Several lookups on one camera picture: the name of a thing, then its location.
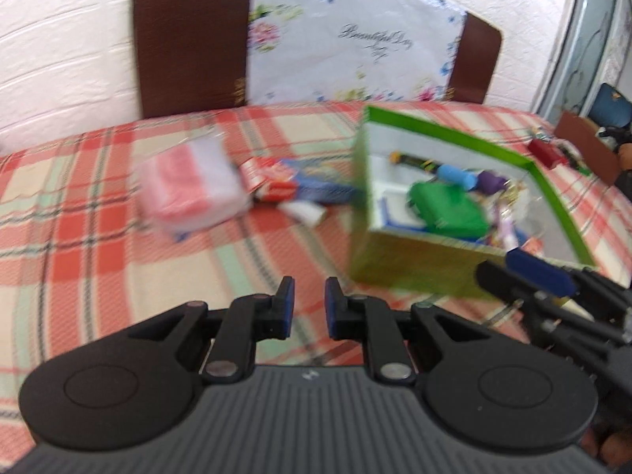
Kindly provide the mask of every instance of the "red object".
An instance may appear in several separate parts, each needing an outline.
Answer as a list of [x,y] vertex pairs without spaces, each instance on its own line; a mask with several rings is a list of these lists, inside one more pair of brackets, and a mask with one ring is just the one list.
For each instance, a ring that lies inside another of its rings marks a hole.
[[564,155],[554,145],[539,139],[533,139],[527,148],[548,169],[553,169],[565,161]]
[[254,156],[239,166],[249,193],[257,191],[260,201],[279,203],[294,199],[298,191],[298,171],[278,158]]
[[144,207],[158,220],[176,223],[211,209],[211,198],[188,144],[163,151],[143,164],[139,172],[144,173]]

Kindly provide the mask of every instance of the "green box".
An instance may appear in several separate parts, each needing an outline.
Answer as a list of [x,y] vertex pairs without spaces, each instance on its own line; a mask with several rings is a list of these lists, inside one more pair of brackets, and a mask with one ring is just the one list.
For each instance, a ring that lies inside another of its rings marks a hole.
[[[494,169],[514,178],[521,175],[539,198],[538,218],[545,223],[547,259],[558,265],[595,266],[572,218],[530,159],[463,132],[367,107],[353,148],[354,183],[359,189],[352,221],[350,275],[354,281],[424,293],[490,298],[477,286],[474,271],[483,260],[504,262],[504,252],[491,246],[423,232],[382,229],[381,196],[376,194],[391,182],[385,163],[389,151],[395,150],[462,168]],[[478,164],[464,165],[468,162]],[[549,254],[548,243],[555,256]]]

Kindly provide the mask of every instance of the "plastic bag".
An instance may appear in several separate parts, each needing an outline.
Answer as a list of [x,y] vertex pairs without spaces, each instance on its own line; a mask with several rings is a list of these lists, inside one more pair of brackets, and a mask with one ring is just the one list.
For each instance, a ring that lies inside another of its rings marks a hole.
[[182,142],[137,169],[143,211],[176,237],[215,226],[250,206],[218,135]]

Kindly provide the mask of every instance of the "brown headboard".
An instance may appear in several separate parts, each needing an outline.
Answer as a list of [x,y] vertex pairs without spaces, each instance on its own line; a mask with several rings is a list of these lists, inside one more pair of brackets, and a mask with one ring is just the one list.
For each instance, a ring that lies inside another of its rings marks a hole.
[[[250,0],[134,0],[143,117],[245,103]],[[450,78],[451,99],[482,103],[500,31],[468,13]]]

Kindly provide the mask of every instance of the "door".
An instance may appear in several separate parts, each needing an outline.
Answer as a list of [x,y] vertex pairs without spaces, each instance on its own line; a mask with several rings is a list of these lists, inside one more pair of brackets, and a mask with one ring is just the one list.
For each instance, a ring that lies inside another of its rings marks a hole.
[[538,114],[553,125],[564,110],[580,113],[599,68],[615,0],[576,0],[571,24]]

